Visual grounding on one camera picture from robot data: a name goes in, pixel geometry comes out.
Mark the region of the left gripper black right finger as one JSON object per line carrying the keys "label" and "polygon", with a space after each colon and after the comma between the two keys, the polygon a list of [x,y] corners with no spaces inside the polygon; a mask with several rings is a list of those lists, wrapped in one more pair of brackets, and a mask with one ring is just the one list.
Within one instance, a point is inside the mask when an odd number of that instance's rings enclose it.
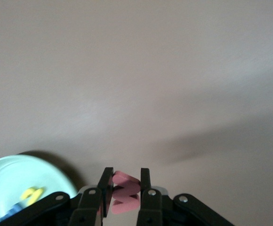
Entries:
{"label": "left gripper black right finger", "polygon": [[150,170],[141,169],[138,226],[232,226],[233,224],[190,194],[173,199],[151,186]]}

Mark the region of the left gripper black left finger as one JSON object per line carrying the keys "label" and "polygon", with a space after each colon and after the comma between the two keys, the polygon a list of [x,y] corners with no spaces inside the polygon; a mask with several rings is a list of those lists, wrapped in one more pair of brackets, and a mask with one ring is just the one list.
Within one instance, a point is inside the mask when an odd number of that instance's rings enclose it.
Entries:
{"label": "left gripper black left finger", "polygon": [[70,198],[54,192],[22,210],[19,205],[0,219],[0,226],[101,226],[113,192],[113,167],[106,167],[95,186],[85,186]]}

